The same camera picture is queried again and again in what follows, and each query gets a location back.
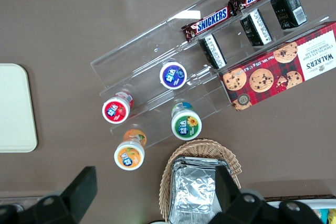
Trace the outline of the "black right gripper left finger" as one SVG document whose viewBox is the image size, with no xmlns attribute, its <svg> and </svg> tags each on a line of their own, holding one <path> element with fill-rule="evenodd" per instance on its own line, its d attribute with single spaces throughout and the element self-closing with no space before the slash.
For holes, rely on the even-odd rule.
<svg viewBox="0 0 336 224">
<path fill-rule="evenodd" d="M 35 223 L 80 223 L 98 192 L 94 166 L 85 167 L 59 195 L 49 195 L 33 207 Z"/>
</svg>

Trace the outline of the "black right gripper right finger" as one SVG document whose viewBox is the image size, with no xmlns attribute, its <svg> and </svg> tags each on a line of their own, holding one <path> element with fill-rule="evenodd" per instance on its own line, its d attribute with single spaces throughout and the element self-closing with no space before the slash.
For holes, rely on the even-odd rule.
<svg viewBox="0 0 336 224">
<path fill-rule="evenodd" d="M 216 167 L 215 192 L 222 210 L 210 223 L 261 223 L 263 201 L 249 191 L 241 192 L 224 166 Z"/>
</svg>

